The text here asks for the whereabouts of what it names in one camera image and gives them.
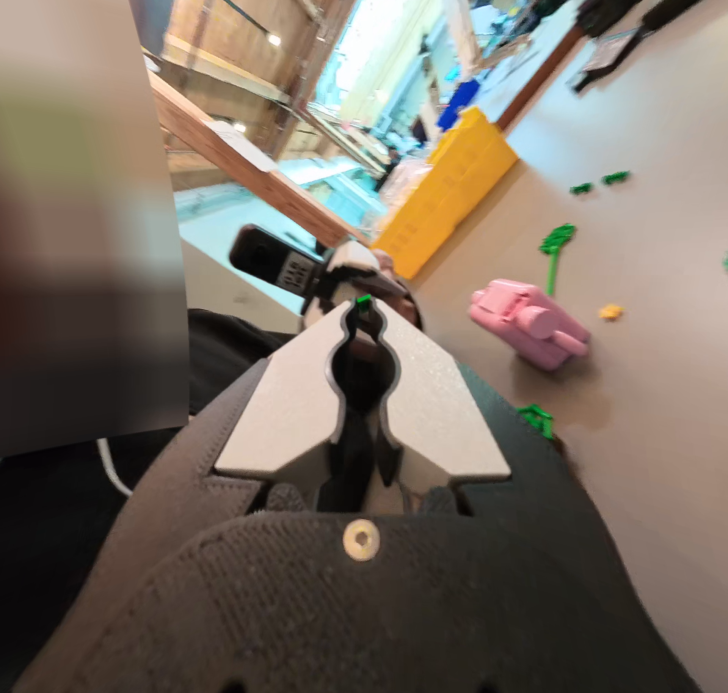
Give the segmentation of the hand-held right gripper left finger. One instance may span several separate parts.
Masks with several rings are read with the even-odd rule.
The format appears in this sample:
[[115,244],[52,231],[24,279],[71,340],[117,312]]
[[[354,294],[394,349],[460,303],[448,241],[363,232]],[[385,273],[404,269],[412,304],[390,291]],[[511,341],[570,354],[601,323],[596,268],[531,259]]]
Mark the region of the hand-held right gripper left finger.
[[345,400],[333,358],[350,339],[355,301],[342,304],[268,360],[214,468],[222,476],[295,486],[317,505],[331,477],[330,449],[341,439]]

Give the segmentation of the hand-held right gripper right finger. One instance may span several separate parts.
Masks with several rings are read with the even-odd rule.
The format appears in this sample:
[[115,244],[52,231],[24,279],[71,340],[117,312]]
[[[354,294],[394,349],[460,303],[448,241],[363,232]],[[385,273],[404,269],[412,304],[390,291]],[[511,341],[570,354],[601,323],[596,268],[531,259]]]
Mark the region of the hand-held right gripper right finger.
[[382,300],[377,341],[392,361],[378,407],[377,465],[403,512],[433,488],[502,482],[512,471],[457,361]]

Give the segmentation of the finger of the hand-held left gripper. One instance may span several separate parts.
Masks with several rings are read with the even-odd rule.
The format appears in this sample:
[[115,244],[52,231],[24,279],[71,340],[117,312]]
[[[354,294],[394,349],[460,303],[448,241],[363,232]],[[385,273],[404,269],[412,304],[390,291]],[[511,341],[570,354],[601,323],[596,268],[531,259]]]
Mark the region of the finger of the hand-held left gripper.
[[374,251],[359,242],[345,242],[334,249],[329,279],[365,293],[393,294],[394,281]]
[[314,296],[301,317],[301,328],[306,330],[341,305],[350,306],[365,293],[349,283],[340,283],[331,298]]

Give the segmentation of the person's left forearm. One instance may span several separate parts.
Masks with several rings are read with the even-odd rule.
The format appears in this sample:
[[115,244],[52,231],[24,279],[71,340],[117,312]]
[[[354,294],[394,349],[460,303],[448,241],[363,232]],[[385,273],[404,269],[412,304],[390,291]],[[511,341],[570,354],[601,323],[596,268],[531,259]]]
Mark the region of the person's left forearm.
[[255,363],[295,336],[262,330],[236,316],[188,309],[188,415],[197,415]]

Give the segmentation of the person's left hand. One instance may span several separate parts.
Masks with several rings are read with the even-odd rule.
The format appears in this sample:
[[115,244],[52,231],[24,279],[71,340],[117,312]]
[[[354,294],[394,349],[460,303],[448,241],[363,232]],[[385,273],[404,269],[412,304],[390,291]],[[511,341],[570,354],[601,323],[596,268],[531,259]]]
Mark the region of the person's left hand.
[[389,281],[398,284],[404,291],[404,293],[395,294],[387,289],[378,289],[376,291],[376,296],[383,300],[388,306],[390,306],[390,308],[394,309],[403,318],[413,324],[418,330],[424,332],[424,320],[419,310],[419,306],[414,301],[414,297],[405,281],[397,275],[393,259],[382,250],[374,250],[373,255],[377,258],[380,273],[387,277]]

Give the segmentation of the green toy web wheel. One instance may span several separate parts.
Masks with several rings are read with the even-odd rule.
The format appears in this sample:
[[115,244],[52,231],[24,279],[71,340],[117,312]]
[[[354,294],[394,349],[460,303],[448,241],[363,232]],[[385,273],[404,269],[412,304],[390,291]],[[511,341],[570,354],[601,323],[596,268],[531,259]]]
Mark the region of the green toy web wheel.
[[537,404],[517,408],[518,414],[543,438],[554,440],[553,416]]

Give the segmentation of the wooden beam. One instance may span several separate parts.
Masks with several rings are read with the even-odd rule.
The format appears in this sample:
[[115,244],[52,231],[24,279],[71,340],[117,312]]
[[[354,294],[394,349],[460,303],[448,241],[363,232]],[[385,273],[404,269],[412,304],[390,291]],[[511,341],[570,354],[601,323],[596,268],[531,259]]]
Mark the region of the wooden beam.
[[225,144],[208,126],[208,115],[175,88],[148,70],[160,126],[193,151],[222,170],[268,206],[292,220],[328,247],[355,239],[369,247],[369,240],[279,169],[263,173]]

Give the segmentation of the yellow storage bin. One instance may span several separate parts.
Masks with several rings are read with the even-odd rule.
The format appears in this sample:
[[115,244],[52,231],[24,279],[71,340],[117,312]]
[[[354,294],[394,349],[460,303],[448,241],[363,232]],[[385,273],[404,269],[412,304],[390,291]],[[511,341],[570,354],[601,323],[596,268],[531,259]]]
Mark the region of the yellow storage bin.
[[475,105],[461,112],[425,159],[431,172],[399,211],[379,222],[372,243],[408,280],[519,160],[502,131]]

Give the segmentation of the white paper sign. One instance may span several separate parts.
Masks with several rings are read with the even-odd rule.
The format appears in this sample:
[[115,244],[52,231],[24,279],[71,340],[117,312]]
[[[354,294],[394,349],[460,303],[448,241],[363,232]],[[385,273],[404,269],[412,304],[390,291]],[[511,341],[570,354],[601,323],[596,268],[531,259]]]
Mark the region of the white paper sign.
[[207,121],[205,124],[257,170],[263,173],[278,170],[278,164],[250,142],[233,124],[226,121]]

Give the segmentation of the pink toy watering can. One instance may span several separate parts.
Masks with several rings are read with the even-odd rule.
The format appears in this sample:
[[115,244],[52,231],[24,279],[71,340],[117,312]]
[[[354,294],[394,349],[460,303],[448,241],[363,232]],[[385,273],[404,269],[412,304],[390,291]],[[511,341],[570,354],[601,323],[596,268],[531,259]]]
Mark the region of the pink toy watering can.
[[535,285],[495,279],[474,292],[469,317],[540,370],[589,354],[590,333]]

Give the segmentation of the blue storage bin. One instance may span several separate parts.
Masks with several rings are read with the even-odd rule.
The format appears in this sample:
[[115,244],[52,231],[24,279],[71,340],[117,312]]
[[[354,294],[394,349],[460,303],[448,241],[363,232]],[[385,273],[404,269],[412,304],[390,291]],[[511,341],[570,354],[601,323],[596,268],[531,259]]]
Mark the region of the blue storage bin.
[[455,89],[450,101],[438,119],[438,128],[447,132],[457,122],[460,112],[469,106],[480,88],[478,79],[471,79],[460,83]]

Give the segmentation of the green toy flower stem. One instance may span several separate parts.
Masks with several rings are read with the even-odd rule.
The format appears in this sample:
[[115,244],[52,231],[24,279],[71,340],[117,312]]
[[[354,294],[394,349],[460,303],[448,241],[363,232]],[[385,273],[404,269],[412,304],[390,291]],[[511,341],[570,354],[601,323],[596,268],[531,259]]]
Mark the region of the green toy flower stem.
[[577,229],[570,223],[562,224],[554,228],[551,233],[543,238],[540,245],[540,252],[548,257],[548,274],[545,282],[544,293],[547,296],[555,295],[556,276],[559,267],[560,253],[563,248],[573,239]]

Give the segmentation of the person's black jacket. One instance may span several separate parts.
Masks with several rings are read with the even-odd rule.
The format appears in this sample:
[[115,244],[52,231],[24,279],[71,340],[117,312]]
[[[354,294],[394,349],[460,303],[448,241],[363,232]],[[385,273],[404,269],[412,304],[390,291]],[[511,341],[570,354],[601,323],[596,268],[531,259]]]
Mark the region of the person's black jacket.
[[95,441],[2,459],[1,690],[42,650],[86,582],[125,500]]

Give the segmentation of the flat black device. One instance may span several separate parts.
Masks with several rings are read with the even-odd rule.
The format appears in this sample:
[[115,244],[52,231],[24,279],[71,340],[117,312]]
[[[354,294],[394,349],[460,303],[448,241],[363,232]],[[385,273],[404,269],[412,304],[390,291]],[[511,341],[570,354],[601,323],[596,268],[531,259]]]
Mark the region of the flat black device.
[[570,88],[581,94],[589,85],[605,78],[619,67],[624,59],[642,42],[641,27],[601,36],[595,42],[595,49],[585,66],[571,79]]

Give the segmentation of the black box device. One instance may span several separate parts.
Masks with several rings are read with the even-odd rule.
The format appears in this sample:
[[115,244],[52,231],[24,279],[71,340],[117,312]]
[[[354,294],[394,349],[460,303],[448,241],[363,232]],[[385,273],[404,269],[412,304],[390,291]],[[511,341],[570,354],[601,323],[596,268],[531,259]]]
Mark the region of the black box device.
[[598,38],[626,15],[638,0],[584,0],[576,24],[588,38]]

